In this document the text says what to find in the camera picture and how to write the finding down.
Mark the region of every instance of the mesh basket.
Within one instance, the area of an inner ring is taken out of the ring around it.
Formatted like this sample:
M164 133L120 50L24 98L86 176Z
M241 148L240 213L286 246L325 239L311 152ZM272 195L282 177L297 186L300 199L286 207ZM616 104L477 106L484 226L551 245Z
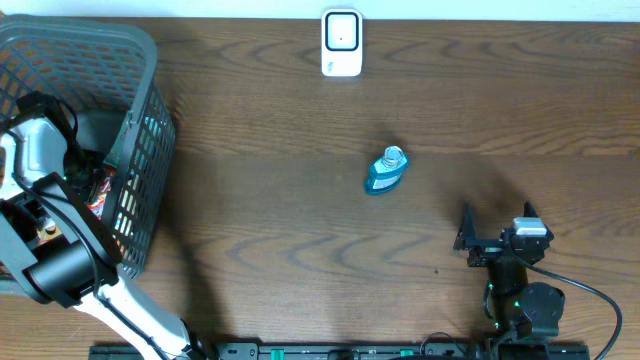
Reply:
M144 268L175 149L175 128L153 81L156 64L153 40L135 27L24 15L0 20L0 121L15 116L16 99L35 90L77 112L126 114L102 221L132 278Z

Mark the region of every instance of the small plastic bottle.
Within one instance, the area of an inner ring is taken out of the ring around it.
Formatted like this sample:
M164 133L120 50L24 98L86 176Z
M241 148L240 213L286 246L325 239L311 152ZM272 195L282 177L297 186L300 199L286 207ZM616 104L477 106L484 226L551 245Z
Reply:
M397 146L390 146L384 155L369 167L369 178L364 190L369 195L378 195L393 190L400 181L402 173L409 167L409 159Z

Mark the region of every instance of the black cable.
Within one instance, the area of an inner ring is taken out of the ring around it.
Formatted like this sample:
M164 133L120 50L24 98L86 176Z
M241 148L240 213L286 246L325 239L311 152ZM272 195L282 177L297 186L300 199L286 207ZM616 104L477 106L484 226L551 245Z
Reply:
M484 289L484 297L482 300L482 307L484 308L484 314L489 318L493 319L493 315L491 315L491 310L489 310L489 296L491 295L491 281L487 281L487 286Z
M438 332L434 332L433 334L427 336L424 340L422 340L422 344L420 344L420 355L425 355L424 351L425 349L425 345L429 343L429 340L431 340L432 337L436 336L436 335L444 335L446 337L449 338L449 340L451 340L451 342L453 342L453 344L458 348L458 350L460 350L460 352L462 353L462 355L464 355L465 357L467 356L467 352L460 347L460 345L458 345L458 343L456 342L456 339L453 338L453 336L447 334L446 332L443 331L438 331Z
M98 300L98 302L100 304L102 304L102 306L104 306L105 308L107 308L107 310L109 310L116 318L118 318L118 320L120 320L127 328L129 328L129 330L133 331L136 335L138 335L139 337L142 338L142 340L144 340L147 345L149 345L149 347L151 347L156 354L158 354L158 356L161 359L165 359L168 360L168 358L166 357L166 355L170 355L173 356L174 358L185 358L185 359L189 359L189 357L184 356L184 355L176 355L176 354L172 354L169 353L167 351L162 350L158 344L156 344L156 342L153 340L152 337L147 336L147 334L145 334L142 330L140 330L137 326L135 326L134 324L132 324L129 319L127 319L127 317L125 317L124 315L122 315L120 313L120 311L118 311L118 309L116 309L111 302L108 299L102 298L100 296L98 296L96 298Z
M521 258L520 256L518 256L515 252L515 249L513 248L513 244L511 244L511 250L513 253L513 258L516 259L516 261L518 263L520 263L521 265L523 265L524 267L526 267L527 269L531 270L531 271L535 271L539 274L548 276L552 279L555 280L560 280L560 281L564 281L567 284L571 284L575 287L578 287L582 290L585 290L587 292L590 292L594 295L599 296L601 299L605 300L606 302L609 303L609 305L611 305L611 307L613 307L613 310L616 312L616 328L613 331L613 334L611 335L611 338L609 339L609 342L607 342L607 345L604 347L604 349L602 349L602 351L600 351L600 354L598 354L598 356L595 357L594 360L602 360L605 355L607 355L607 353L609 352L609 350L611 350L611 348L613 347L613 345L616 343L616 341L618 340L618 336L620 336L620 331L622 330L622 311L620 311L620 307L618 306L618 304L616 304L615 301L613 301L612 298L610 298L609 296L607 296L607 294L596 290L594 288L592 288L589 285L585 285L579 281L573 280L573 279L569 279L567 277L564 277L562 275L558 275L555 273L552 273L551 271L547 271L547 270L542 270L540 268L537 268L531 264L529 264L528 262L526 262L523 258Z
M22 140L13 131L7 131L7 135L11 136L16 143L16 151L13 153L13 172L15 172L18 168L18 145L22 144Z
M68 102L60 99L56 99L56 101L58 101L58 104L64 105L64 107L66 107L67 110L69 110L71 115L73 115L73 119L75 120L75 123L73 124L73 136L77 137L78 136L78 115L76 115L76 112L73 110L73 108L71 107L71 105L69 105Z

